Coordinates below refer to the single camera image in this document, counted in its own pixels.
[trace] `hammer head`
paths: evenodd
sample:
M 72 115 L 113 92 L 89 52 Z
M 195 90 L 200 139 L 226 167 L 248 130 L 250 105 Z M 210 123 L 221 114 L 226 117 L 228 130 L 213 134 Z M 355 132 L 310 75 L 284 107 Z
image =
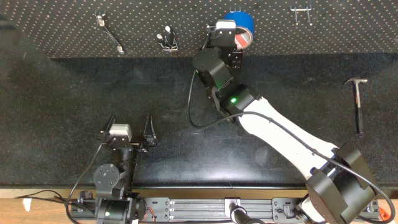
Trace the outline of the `hammer head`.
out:
M 349 82 L 354 82 L 354 84 L 361 83 L 361 82 L 367 83 L 368 79 L 367 78 L 354 77 L 354 78 L 350 78 L 349 80 L 347 80 L 346 83 L 349 83 Z

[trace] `robotic arm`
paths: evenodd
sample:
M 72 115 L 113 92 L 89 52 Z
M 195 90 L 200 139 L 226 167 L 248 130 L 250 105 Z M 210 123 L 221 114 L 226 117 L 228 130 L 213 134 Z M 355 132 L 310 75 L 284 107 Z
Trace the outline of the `robotic arm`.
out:
M 352 222 L 377 194 L 371 187 L 376 180 L 365 159 L 349 144 L 338 148 L 307 133 L 279 114 L 265 98 L 237 82 L 232 73 L 241 68 L 242 51 L 234 43 L 235 32 L 235 21 L 218 21 L 193 59 L 207 97 L 220 114 L 230 122 L 239 121 L 247 132 L 270 144 L 306 178 L 308 196 L 297 206 L 302 222 Z M 336 166 L 338 163 L 370 183 Z

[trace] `speckled black surface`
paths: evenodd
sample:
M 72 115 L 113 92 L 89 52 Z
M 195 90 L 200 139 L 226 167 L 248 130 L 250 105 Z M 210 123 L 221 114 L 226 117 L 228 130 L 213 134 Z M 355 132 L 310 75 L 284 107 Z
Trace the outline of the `speckled black surface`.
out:
M 284 157 L 237 125 L 206 130 L 186 119 L 190 58 L 50 60 L 30 42 L 0 45 L 0 186 L 71 187 L 114 111 L 141 138 L 151 113 L 159 146 L 139 156 L 135 187 L 301 187 Z M 361 85 L 366 137 L 356 134 L 353 76 Z M 398 187 L 398 55 L 245 57 L 239 78 L 288 119 L 337 146 L 353 142 L 383 187 Z M 196 123 L 220 118 L 199 80 Z M 96 167 L 111 160 L 102 151 Z

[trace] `wooden surface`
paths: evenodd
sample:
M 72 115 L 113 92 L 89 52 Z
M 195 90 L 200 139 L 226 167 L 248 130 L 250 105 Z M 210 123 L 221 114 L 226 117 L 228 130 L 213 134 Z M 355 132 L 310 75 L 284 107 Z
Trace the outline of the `wooden surface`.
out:
M 2 197 L 16 197 L 24 194 L 31 194 L 36 190 L 0 190 L 0 196 Z M 231 190 L 145 190 L 143 195 L 150 197 L 158 197 L 162 194 L 169 193 L 171 195 L 177 195 L 178 197 L 171 198 L 223 198 L 225 195 L 229 195 Z M 58 190 L 62 196 L 67 196 L 69 190 Z M 294 197 L 293 195 L 305 194 L 305 191 L 296 192 L 294 190 L 235 190 L 236 196 L 241 198 L 272 198 L 281 197 Z M 39 197 L 51 197 L 52 194 L 38 195 Z M 398 207 L 398 200 L 393 200 L 394 205 Z M 379 200 L 380 207 L 384 208 L 389 212 L 388 205 L 384 200 Z M 62 204 L 44 202 L 40 200 L 32 200 L 30 204 L 30 211 L 25 210 L 22 199 L 0 199 L 0 224 L 8 223 L 70 223 L 66 214 L 65 206 Z M 95 221 L 79 221 L 79 223 L 96 223 Z

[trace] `white arm segment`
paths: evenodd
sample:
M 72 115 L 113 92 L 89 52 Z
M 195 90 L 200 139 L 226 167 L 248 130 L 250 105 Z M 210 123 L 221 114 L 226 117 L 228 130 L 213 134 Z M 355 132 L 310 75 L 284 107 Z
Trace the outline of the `white arm segment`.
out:
M 329 158 L 333 156 L 331 150 L 333 148 L 337 148 L 332 143 L 322 141 L 321 139 L 312 136 L 303 129 L 299 128 L 293 122 L 283 117 L 268 103 L 265 98 L 254 100 L 248 107 L 244 109 L 244 111 L 258 112 L 272 118 L 295 134 L 302 141 L 307 143 L 309 146 Z M 326 163 L 326 160 L 312 155 L 311 151 L 306 149 L 290 134 L 262 117 L 249 114 L 243 115 L 239 118 L 239 120 L 242 127 L 247 132 L 261 138 L 266 143 L 271 145 L 276 151 L 286 157 L 286 159 L 288 159 L 304 175 L 306 180 L 311 177 L 310 170 L 312 167 L 319 169 Z

